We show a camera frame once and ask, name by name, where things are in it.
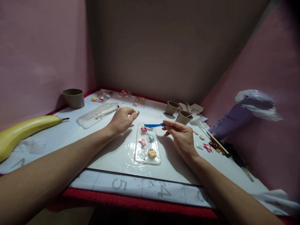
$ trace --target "gray wall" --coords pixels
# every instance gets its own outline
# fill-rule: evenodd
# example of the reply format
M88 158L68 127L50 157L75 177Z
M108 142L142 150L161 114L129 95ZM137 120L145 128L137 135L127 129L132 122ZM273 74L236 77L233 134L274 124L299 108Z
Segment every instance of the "gray wall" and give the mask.
M97 85L199 103L239 54L267 4L87 1Z

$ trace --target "pink wall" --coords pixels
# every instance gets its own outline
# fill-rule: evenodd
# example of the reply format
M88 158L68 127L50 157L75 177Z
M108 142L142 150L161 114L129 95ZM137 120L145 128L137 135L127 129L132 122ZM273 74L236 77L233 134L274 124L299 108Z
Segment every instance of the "pink wall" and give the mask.
M213 125L235 104L238 91L270 94L284 120L255 119L228 138L268 187L298 199L300 181L300 37L288 8L279 5L202 102Z
M62 106L62 89L95 88L84 1L1 5L0 131Z

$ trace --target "yellow charm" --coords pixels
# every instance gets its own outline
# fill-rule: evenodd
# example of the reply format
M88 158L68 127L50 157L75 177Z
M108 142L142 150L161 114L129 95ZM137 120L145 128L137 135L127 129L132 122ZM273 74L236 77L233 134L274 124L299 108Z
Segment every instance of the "yellow charm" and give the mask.
M154 149L150 149L148 155L150 158L155 158L157 156L156 151Z
M219 153L219 154L220 154L220 152L223 152L222 150L220 150L220 149L218 149L218 148L216 148L215 150L216 150L216 152Z

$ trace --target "red table edge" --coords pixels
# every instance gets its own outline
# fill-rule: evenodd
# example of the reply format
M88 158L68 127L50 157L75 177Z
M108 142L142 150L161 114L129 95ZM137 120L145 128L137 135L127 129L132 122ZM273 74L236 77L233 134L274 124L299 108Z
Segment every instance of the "red table edge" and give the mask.
M110 87L98 87L86 94L87 97L101 89L106 89L114 92L121 92L121 89ZM150 98L143 95L132 93L133 96L144 97L148 100L153 100L160 103L167 103L158 99ZM49 113L53 115L65 108L68 105L60 107L59 109ZM146 211L156 211L163 213L176 213L187 216L202 217L207 219L225 219L224 215L219 209L212 209L200 206L181 205L177 203L159 202L155 200L148 200L143 198L135 198L129 196L121 196L116 194L109 194L104 192L96 192L77 188L66 188L60 196L58 196L54 202L47 206L47 209L51 211L61 211L68 208L76 208L88 205L103 204L112 207L122 207L127 209L140 209ZM278 216L285 224L295 224L294 218L289 216Z

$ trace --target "pink charm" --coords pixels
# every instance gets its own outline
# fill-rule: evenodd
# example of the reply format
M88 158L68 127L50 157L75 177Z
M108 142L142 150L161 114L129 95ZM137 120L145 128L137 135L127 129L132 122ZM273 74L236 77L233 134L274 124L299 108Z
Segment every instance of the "pink charm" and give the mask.
M148 128L147 127L141 127L141 131L142 131L142 133L145 133L145 132L148 131Z
M142 146L145 146L145 145L146 145L146 141L145 141L144 138L143 138L142 140L139 140L138 142L140 142Z
M206 150L207 150L208 152L213 152L212 147L210 147L210 145L208 145L208 144L203 144L203 147L206 148Z

